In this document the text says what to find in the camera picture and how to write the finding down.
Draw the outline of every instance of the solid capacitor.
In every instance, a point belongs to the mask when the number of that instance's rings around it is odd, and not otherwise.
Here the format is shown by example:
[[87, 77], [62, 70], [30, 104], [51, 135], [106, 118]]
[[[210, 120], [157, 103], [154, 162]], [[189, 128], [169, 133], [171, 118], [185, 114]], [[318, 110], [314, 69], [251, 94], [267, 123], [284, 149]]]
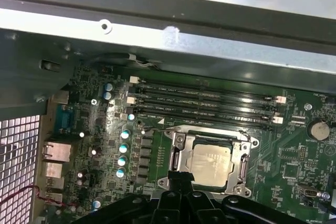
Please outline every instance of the solid capacitor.
[[126, 164], [126, 162], [127, 162], [127, 157], [125, 157], [125, 156], [119, 157], [119, 159], [118, 159], [118, 165], [119, 166], [124, 166]]
[[119, 147], [119, 152], [120, 153], [126, 153], [128, 151], [128, 144], [122, 144]]
[[112, 94], [110, 92], [105, 92], [103, 97], [105, 100], [110, 100], [112, 98]]
[[106, 91], [112, 91], [114, 87], [111, 83], [106, 83], [104, 88]]
[[116, 176], [118, 178], [122, 178], [125, 175], [125, 169], [124, 168], [119, 168], [116, 172]]
[[131, 132], [129, 130], [123, 130], [120, 134], [120, 137], [122, 139], [128, 139], [128, 137], [131, 135]]
[[135, 119], [135, 115], [129, 114], [128, 115], [128, 120], [133, 121]]
[[81, 170], [79, 173], [77, 173], [77, 177], [83, 178], [88, 173], [87, 169]]
[[91, 154], [95, 156], [95, 155], [101, 154], [101, 151], [102, 151], [101, 147], [96, 147], [92, 149]]
[[98, 201], [98, 200], [95, 200], [93, 203], [92, 203], [92, 206], [94, 207], [94, 208], [100, 208], [101, 207], [101, 202], [100, 201]]

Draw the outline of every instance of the screw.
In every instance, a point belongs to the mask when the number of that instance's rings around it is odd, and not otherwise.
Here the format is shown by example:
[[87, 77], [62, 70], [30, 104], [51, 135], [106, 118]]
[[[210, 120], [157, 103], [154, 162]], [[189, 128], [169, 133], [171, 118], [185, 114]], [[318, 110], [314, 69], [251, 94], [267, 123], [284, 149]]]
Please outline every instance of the screw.
[[237, 194], [241, 194], [242, 193], [242, 191], [241, 191], [242, 189], [241, 189], [241, 187], [239, 186], [237, 186], [236, 188], [235, 188], [235, 192], [237, 193]]
[[200, 196], [202, 196], [202, 194], [199, 191], [196, 191], [196, 192], [193, 193], [193, 196], [195, 198], [200, 198]]
[[238, 203], [239, 200], [238, 200], [236, 197], [230, 197], [230, 198], [229, 198], [229, 201], [230, 201], [231, 203], [235, 204], [235, 203]]
[[91, 100], [91, 104], [92, 104], [92, 105], [97, 105], [97, 103], [98, 103], [98, 101], [97, 101], [96, 99], [92, 99], [92, 100]]
[[44, 102], [45, 100], [46, 100], [46, 97], [44, 97], [44, 96], [42, 95], [42, 96], [36, 98], [36, 99], [35, 99], [35, 102]]
[[310, 103], [306, 103], [305, 105], [304, 105], [304, 109], [305, 110], [311, 110], [313, 108], [313, 105], [311, 105]]
[[178, 142], [178, 143], [182, 143], [183, 142], [183, 136], [178, 136], [177, 138], [176, 138], [176, 141]]
[[321, 195], [322, 199], [330, 199], [330, 194], [327, 191], [324, 191]]

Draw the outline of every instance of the ram slot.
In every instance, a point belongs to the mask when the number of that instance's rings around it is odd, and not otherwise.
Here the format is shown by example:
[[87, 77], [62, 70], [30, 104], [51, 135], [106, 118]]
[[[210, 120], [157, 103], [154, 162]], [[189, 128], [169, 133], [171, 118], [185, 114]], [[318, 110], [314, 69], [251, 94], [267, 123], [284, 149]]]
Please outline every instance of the ram slot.
[[157, 104], [137, 104], [136, 107], [138, 109], [143, 110], [150, 110], [150, 111], [159, 111], [171, 113], [172, 115], [178, 115], [181, 114], [182, 116], [189, 115], [194, 116], [195, 118], [213, 118], [215, 119], [224, 119], [224, 120], [233, 120], [233, 121], [243, 121], [243, 122], [249, 122], [249, 123], [267, 123], [271, 122], [272, 118], [263, 119], [261, 116], [255, 115], [255, 116], [242, 116], [237, 115], [235, 113], [230, 112], [209, 112], [204, 110], [192, 110], [188, 108], [178, 108], [173, 106], [166, 106], [166, 105], [157, 105]]
[[274, 116], [274, 111], [267, 111], [260, 108], [246, 108], [243, 106], [219, 103], [219, 102], [205, 102], [194, 99], [185, 98], [175, 98], [168, 97], [165, 95], [151, 95], [151, 94], [139, 94], [136, 96], [139, 102], [143, 103], [153, 103], [160, 105], [171, 105], [171, 106], [183, 106], [191, 109], [203, 109], [207, 111], [219, 111], [226, 112], [231, 111], [232, 113], [238, 113], [241, 115], [255, 115], [259, 114], [261, 116]]
[[207, 92], [201, 90], [193, 90], [193, 89], [184, 89], [179, 87], [172, 86], [160, 86], [156, 84], [138, 84], [138, 88], [141, 89], [143, 93], [151, 93], [151, 94], [166, 94], [166, 95], [174, 95], [177, 97], [184, 98], [194, 98], [199, 97], [202, 100], [207, 101], [222, 101], [222, 102], [236, 102], [240, 104], [253, 104], [259, 106], [275, 106], [276, 103], [274, 101], [266, 101], [262, 98], [258, 99], [253, 95], [249, 97], [247, 94], [239, 95], [239, 93], [232, 94], [219, 92]]
[[212, 119], [212, 118], [204, 118], [201, 119], [196, 118], [194, 116], [189, 115], [181, 115], [181, 114], [172, 114], [167, 113], [164, 111], [152, 111], [146, 109], [137, 109], [137, 114], [140, 116], [168, 116], [174, 118], [175, 120], [180, 120], [186, 124], [194, 124], [194, 125], [201, 125], [201, 126], [212, 126], [221, 129], [223, 125], [231, 125], [231, 126], [241, 126], [241, 127], [248, 127], [254, 129], [261, 129], [266, 131], [273, 130], [273, 125], [270, 124], [262, 124], [262, 123], [248, 123], [243, 121], [232, 121], [232, 120], [224, 120], [224, 119]]

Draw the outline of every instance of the blue capacitor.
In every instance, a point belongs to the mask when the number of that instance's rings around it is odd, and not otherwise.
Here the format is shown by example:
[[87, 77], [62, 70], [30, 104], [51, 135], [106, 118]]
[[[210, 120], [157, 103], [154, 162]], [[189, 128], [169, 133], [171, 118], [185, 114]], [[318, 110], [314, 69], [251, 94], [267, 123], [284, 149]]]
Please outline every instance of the blue capacitor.
[[129, 130], [123, 130], [120, 134], [120, 137], [122, 139], [128, 139], [128, 137], [131, 135], [131, 132]]
[[129, 114], [128, 115], [128, 120], [133, 121], [135, 119], [135, 115]]
[[126, 153], [128, 151], [128, 144], [122, 144], [119, 147], [119, 152], [120, 153]]
[[119, 168], [116, 172], [116, 176], [118, 178], [122, 178], [125, 175], [125, 169], [124, 168]]
[[118, 159], [118, 165], [119, 166], [124, 166], [126, 164], [126, 162], [127, 162], [127, 157], [125, 157], [125, 156], [119, 157], [119, 159]]

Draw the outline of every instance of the cable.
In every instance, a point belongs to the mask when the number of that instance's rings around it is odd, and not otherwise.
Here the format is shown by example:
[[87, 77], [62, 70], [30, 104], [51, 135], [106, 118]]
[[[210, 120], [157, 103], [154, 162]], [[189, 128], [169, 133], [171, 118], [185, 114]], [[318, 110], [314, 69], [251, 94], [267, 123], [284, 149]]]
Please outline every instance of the cable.
[[57, 201], [57, 200], [54, 200], [54, 199], [51, 199], [51, 198], [48, 198], [48, 197], [42, 197], [40, 196], [40, 188], [38, 186], [35, 186], [35, 185], [31, 185], [31, 186], [25, 186], [23, 188], [21, 188], [19, 191], [11, 194], [11, 195], [8, 195], [6, 198], [4, 198], [1, 202], [0, 202], [0, 206], [2, 206], [4, 203], [6, 203], [7, 201], [9, 201], [10, 199], [14, 198], [16, 195], [24, 192], [25, 190], [27, 189], [35, 189], [35, 195], [36, 195], [36, 198], [38, 199], [41, 199], [41, 200], [44, 200], [45, 202], [47, 203], [56, 203], [56, 204], [59, 204], [63, 207], [68, 207], [68, 206], [75, 206], [76, 204], [65, 204], [61, 201]]

